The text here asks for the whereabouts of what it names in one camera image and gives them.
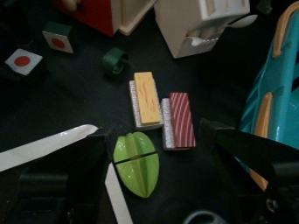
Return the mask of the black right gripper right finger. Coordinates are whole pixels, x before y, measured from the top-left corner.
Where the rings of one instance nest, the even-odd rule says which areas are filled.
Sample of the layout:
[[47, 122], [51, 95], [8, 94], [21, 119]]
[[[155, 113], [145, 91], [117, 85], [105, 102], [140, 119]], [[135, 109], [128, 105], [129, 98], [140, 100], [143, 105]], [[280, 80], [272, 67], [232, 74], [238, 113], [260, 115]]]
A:
[[232, 198], [236, 223], [268, 223], [267, 202], [275, 198], [271, 141], [207, 119], [200, 120], [200, 137]]

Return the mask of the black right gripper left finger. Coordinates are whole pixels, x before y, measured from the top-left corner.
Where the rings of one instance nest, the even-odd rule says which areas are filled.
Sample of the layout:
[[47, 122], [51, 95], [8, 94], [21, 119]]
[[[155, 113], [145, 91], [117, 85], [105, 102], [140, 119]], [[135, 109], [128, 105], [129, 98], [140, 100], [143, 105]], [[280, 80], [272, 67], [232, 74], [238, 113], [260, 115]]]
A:
[[97, 224], [99, 202], [108, 168], [107, 135], [99, 130], [79, 141], [83, 155], [67, 182], [68, 224]]

